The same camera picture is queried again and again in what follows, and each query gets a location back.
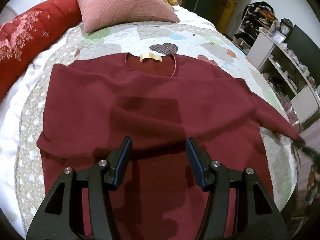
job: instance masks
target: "bed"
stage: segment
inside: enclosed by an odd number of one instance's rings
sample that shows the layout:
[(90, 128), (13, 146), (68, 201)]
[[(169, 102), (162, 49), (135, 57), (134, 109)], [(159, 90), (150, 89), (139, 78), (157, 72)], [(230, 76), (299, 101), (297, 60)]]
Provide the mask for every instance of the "bed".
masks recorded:
[[(49, 48), (37, 55), (0, 104), (0, 207), (14, 228), (25, 237), (44, 198), (43, 171), (36, 140), (42, 131), (50, 73), (55, 63), (130, 52), (158, 55), (181, 54), (217, 64), (236, 78), (245, 79), (257, 95), (287, 118), (262, 75), (245, 55), (221, 35), (213, 24), (173, 6), (180, 23), (135, 22), (100, 29), (88, 35), (83, 24), (68, 29)], [(297, 164), (291, 141), (260, 128), (279, 210), (297, 183)]]

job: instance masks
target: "heart pattern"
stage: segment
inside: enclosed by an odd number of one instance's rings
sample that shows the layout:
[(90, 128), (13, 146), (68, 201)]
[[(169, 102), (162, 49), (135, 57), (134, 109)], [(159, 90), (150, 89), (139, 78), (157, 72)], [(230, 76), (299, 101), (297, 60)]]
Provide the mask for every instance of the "heart pattern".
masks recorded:
[(154, 44), (150, 46), (150, 49), (165, 55), (176, 54), (178, 52), (178, 47), (172, 43)]
[(215, 65), (215, 66), (218, 66), (218, 64), (213, 60), (213, 59), (208, 59), (206, 56), (204, 55), (198, 55), (198, 59), (199, 60), (202, 60), (202, 61), (205, 61), (205, 62), (208, 62), (212, 65)]

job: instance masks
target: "quilted bedspread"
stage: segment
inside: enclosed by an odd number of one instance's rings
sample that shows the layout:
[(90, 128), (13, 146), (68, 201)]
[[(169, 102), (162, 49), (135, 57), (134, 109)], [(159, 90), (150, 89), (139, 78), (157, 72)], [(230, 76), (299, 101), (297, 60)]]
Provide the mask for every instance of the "quilted bedspread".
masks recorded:
[[(66, 44), (49, 58), (44, 67), (43, 76), (31, 91), (23, 107), (15, 182), (26, 231), (44, 198), (41, 156), (40, 150), (36, 147), (36, 141), (43, 129), (43, 109), (52, 66), (55, 63), (69, 65), (75, 60), (120, 52), (130, 52), (135, 56), (145, 52), (161, 56), (169, 53), (181, 54), (218, 65), (233, 77), (245, 79), (254, 93), (286, 117), (262, 75), (237, 47), (216, 30), (167, 22), (138, 22), (104, 28), (88, 35), (84, 33), (80, 24), (69, 32)], [(281, 210), (290, 198), (297, 181), (291, 142), (284, 136), (277, 139), (273, 133), (263, 128), (260, 132), (267, 152), (274, 199)]]

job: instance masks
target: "red pillow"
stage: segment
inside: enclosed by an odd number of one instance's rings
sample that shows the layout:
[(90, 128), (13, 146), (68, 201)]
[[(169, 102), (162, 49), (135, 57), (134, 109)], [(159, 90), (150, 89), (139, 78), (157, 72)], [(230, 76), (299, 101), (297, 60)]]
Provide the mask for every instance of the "red pillow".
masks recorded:
[(81, 20), (76, 0), (48, 0), (0, 26), (0, 102), (32, 59)]

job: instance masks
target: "metal screw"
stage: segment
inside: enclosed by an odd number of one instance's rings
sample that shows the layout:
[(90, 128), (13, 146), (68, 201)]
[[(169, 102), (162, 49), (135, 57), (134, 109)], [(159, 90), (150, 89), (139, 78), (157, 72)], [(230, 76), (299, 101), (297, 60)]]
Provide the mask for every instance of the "metal screw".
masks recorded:
[(219, 166), (220, 166), (220, 162), (218, 162), (218, 161), (212, 161), (212, 162), (211, 162), (211, 165), (212, 165), (213, 167), (219, 167)]
[(101, 160), (98, 162), (99, 166), (106, 166), (108, 164), (108, 161), (106, 160)]
[(250, 175), (254, 174), (254, 169), (252, 168), (247, 168), (245, 171)]
[(71, 168), (71, 167), (67, 167), (67, 168), (64, 169), (63, 172), (64, 172), (65, 174), (69, 174), (69, 173), (72, 172), (72, 168)]

